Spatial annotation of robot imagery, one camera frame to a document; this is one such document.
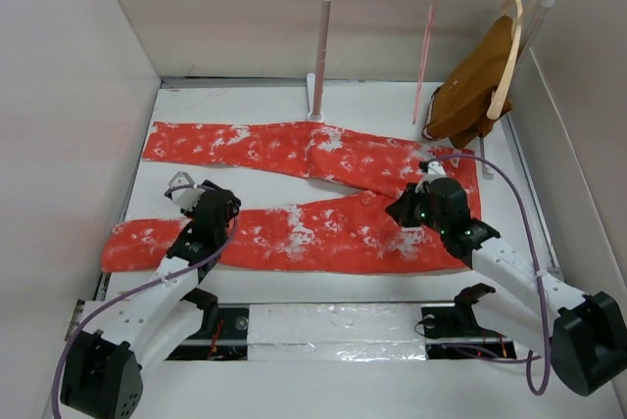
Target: rack leg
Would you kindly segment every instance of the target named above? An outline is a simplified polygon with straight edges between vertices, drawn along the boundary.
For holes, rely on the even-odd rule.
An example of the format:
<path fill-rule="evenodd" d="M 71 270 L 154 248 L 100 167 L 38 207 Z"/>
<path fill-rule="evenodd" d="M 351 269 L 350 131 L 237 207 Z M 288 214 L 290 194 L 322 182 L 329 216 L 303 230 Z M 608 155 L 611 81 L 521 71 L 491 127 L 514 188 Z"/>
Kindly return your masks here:
<path fill-rule="evenodd" d="M 317 38 L 317 58 L 315 60 L 315 84 L 313 86 L 313 107 L 307 119 L 323 122 L 322 115 L 322 86 L 324 84 L 324 66 L 326 62 L 326 39 L 329 35 L 329 17 L 331 2 L 322 1 L 320 9 L 320 27 Z"/>
<path fill-rule="evenodd" d="M 479 153 L 481 154 L 481 158 L 486 160 L 488 157 L 486 157 L 486 144 L 484 140 L 485 139 L 483 137 L 479 137 Z M 486 179 L 492 179 L 494 177 L 492 169 L 485 163 L 481 164 L 481 171 L 483 172 L 483 177 Z"/>

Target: metal rod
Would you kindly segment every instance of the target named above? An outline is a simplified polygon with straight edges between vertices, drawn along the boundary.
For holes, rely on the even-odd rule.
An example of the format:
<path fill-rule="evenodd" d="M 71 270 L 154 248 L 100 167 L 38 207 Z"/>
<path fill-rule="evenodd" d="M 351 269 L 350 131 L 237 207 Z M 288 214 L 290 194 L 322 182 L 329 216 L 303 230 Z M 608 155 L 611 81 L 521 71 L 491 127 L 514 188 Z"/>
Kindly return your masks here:
<path fill-rule="evenodd" d="M 536 9 L 533 21 L 529 24 L 527 32 L 524 34 L 524 38 L 522 39 L 522 46 L 520 48 L 520 52 L 518 52 L 518 61 L 516 63 L 517 70 L 522 63 L 522 60 L 529 52 L 531 44 L 533 44 L 534 40 L 536 40 L 536 35 L 538 35 L 538 31 L 540 30 L 540 27 L 542 27 L 548 12 L 549 8 L 545 8 L 543 6 L 539 6 Z"/>
<path fill-rule="evenodd" d="M 315 60 L 315 84 L 313 87 L 313 108 L 309 113 L 309 120 L 323 120 L 322 85 L 324 84 L 324 66 L 326 62 L 326 39 L 329 35 L 329 16 L 331 2 L 322 1 L 320 6 L 320 27 L 317 36 L 317 58 Z"/>

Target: red pants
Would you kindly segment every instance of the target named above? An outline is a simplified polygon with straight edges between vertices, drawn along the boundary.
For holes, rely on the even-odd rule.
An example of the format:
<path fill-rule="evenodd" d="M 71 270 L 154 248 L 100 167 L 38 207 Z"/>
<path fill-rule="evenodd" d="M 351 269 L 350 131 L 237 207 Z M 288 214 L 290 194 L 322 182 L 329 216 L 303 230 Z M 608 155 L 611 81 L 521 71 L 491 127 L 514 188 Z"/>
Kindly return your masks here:
<path fill-rule="evenodd" d="M 463 267 L 446 253 L 438 235 L 424 228 L 402 229 L 385 213 L 408 182 L 420 179 L 419 161 L 452 149 L 313 122 L 249 126 L 155 122 L 155 127 L 145 160 L 231 164 L 373 191 L 281 209 L 243 210 L 239 234 L 224 252 L 223 264 L 363 274 Z M 472 213 L 480 217 L 475 163 L 445 162 L 444 167 L 466 189 Z M 119 225 L 103 254 L 103 270 L 156 267 L 184 224 L 184 219 L 150 219 Z"/>

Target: white floor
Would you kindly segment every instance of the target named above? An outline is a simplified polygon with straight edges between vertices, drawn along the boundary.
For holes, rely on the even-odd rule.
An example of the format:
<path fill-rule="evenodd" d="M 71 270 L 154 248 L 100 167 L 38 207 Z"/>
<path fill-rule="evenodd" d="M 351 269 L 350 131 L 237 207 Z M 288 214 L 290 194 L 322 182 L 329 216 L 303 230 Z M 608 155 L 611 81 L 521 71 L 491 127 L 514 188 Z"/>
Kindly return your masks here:
<path fill-rule="evenodd" d="M 437 85 L 425 86 L 423 113 Z M 415 83 L 336 82 L 325 87 L 323 111 L 326 121 L 334 125 L 416 140 L 422 121 L 411 124 L 414 96 Z M 268 123 L 302 120 L 306 112 L 307 92 L 303 86 L 165 89 L 157 98 L 153 120 Z M 501 166 L 522 192 L 531 214 L 539 257 L 548 264 L 549 248 L 507 122 L 499 122 L 485 143 L 486 157 Z M 479 151 L 478 143 L 470 148 Z M 197 181 L 210 178 L 231 189 L 246 209 L 305 203 L 354 192 L 331 183 L 251 169 L 142 162 L 126 219 L 178 216 L 177 208 L 163 193 L 170 178 L 180 170 L 188 171 Z M 483 219 L 501 231 L 515 248 L 528 254 L 520 212 L 509 188 L 499 176 L 487 177 L 481 171 L 479 185 Z M 144 272 L 113 274 L 107 298 L 142 283 L 148 276 Z M 472 271 L 447 275 L 357 276 L 218 266 L 203 287 L 217 294 L 223 303 L 413 302 L 450 299 L 462 288 L 482 280 Z"/>
<path fill-rule="evenodd" d="M 424 102 L 435 85 L 424 90 Z M 411 125 L 414 83 L 331 83 L 323 109 L 327 122 L 355 130 L 417 139 Z M 162 90 L 154 120 L 266 123 L 303 119 L 303 86 Z M 540 258 L 550 251 L 534 212 L 530 189 L 507 122 L 486 140 L 486 155 L 502 166 L 523 194 L 531 213 Z M 250 169 L 142 163 L 126 218 L 174 217 L 163 197 L 169 179 L 187 170 L 232 189 L 248 209 L 332 198 L 352 192 Z M 479 171 L 483 218 L 516 248 L 528 246 L 515 200 L 498 177 Z M 113 274 L 107 297 L 145 281 L 148 273 Z M 417 276 L 355 276 L 284 273 L 217 267 L 203 286 L 222 303 L 325 303 L 449 300 L 460 289 L 484 280 L 472 271 Z M 64 408 L 66 419 L 84 416 Z M 553 377 L 547 393 L 527 391 L 524 366 L 464 361 L 254 361 L 165 362 L 147 379 L 133 419 L 219 417 L 491 419 L 622 417 L 613 388 L 588 398 L 570 392 Z"/>

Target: clothes hanger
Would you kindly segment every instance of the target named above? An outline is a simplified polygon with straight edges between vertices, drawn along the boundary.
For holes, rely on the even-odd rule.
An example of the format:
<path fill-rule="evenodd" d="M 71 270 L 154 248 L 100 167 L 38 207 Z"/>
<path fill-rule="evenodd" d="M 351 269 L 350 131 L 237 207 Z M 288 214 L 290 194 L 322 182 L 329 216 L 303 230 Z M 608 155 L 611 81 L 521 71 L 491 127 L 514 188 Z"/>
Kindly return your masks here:
<path fill-rule="evenodd" d="M 429 15 L 427 24 L 424 27 L 424 35 L 422 36 L 422 55 L 420 56 L 420 72 L 418 73 L 418 82 L 415 91 L 415 103 L 413 106 L 413 123 L 418 119 L 418 111 L 420 107 L 420 91 L 422 91 L 422 83 L 424 82 L 424 71 L 427 66 L 427 58 L 429 56 L 429 44 L 431 43 L 431 27 L 435 18 L 435 8 L 438 6 L 438 0 L 434 0 L 429 5 Z"/>
<path fill-rule="evenodd" d="M 499 119 L 499 117 L 501 117 L 501 113 L 503 112 L 503 106 L 506 103 L 507 92 L 509 91 L 511 79 L 513 78 L 513 71 L 514 67 L 516 66 L 516 60 L 518 59 L 520 37 L 522 34 L 522 1 L 506 0 L 501 8 L 503 10 L 506 10 L 507 8 L 509 8 L 512 2 L 515 4 L 516 7 L 516 17 L 513 19 L 513 24 L 511 27 L 511 49 L 509 50 L 509 55 L 507 56 L 507 62 L 506 67 L 503 71 L 503 76 L 501 77 L 501 81 L 499 82 L 497 90 L 492 96 L 492 102 L 490 103 L 490 107 L 488 108 L 487 116 L 490 120 L 497 120 Z"/>

